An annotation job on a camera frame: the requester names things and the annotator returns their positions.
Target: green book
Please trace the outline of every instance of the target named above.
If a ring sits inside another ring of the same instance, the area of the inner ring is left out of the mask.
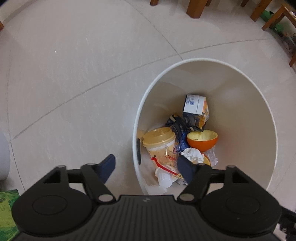
[[[0,192],[0,241],[12,240],[18,234],[17,226],[11,216],[11,208],[19,196],[16,189]]]

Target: trash can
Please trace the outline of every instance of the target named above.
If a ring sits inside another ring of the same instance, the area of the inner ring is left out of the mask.
[[[237,68],[206,58],[184,60],[164,70],[146,90],[133,130],[133,161],[145,195],[178,196],[184,185],[158,185],[143,135],[162,127],[173,113],[182,115],[186,94],[205,96],[210,118],[205,128],[219,135],[218,164],[236,165],[267,189],[277,158],[277,135],[270,108],[257,86]]]

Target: wooden chair leg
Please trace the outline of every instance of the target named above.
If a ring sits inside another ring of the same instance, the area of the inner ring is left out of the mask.
[[[150,5],[151,6],[155,6],[155,5],[157,5],[158,4],[158,0],[151,0],[150,1]]]
[[[285,10],[285,7],[281,6],[281,8],[277,10],[277,12],[266,22],[266,24],[264,24],[262,29],[265,30],[271,25],[274,25],[274,23],[278,23],[280,20],[282,20],[283,17],[285,16],[284,10]]]
[[[3,23],[0,22],[0,31],[4,28]]]
[[[250,16],[253,21],[257,21],[263,11],[267,8],[267,6],[271,3],[272,0],[261,0],[258,4],[257,8],[255,8],[254,12]]]
[[[207,0],[207,4],[206,4],[207,7],[211,4],[211,1],[212,0]]]
[[[208,0],[190,0],[186,13],[192,18],[199,18],[207,2]]]
[[[246,4],[247,4],[248,1],[249,1],[249,0],[243,0],[242,3],[241,3],[241,6],[242,6],[242,7],[246,6]]]
[[[291,61],[289,63],[290,67],[292,67],[295,62],[296,62],[296,53],[293,54],[293,56],[292,56],[292,59],[291,59]]]

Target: wooden furniture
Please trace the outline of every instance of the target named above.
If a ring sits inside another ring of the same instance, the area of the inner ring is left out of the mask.
[[[199,18],[202,14],[205,6],[209,6],[212,0],[190,0],[187,14],[192,18]],[[151,0],[150,5],[155,6],[158,4],[158,0]]]
[[[290,20],[290,22],[296,27],[296,18],[290,13],[290,11],[284,5],[282,5],[281,8],[268,20],[268,22],[264,24],[262,29],[265,30],[268,27],[274,27],[276,24],[278,24],[279,21],[283,19],[284,16],[286,16]],[[289,63],[290,67],[292,67],[295,62],[296,53],[292,56],[292,59]]]
[[[249,0],[243,0],[241,6],[244,7]],[[267,8],[267,6],[271,3],[272,0],[261,0],[258,6],[255,8],[254,12],[250,16],[253,21],[257,21],[263,11]]]

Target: crumpled tissue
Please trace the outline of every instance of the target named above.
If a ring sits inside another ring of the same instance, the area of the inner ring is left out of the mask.
[[[185,156],[189,161],[193,164],[203,163],[203,155],[198,149],[195,148],[187,148],[180,153],[181,155]]]

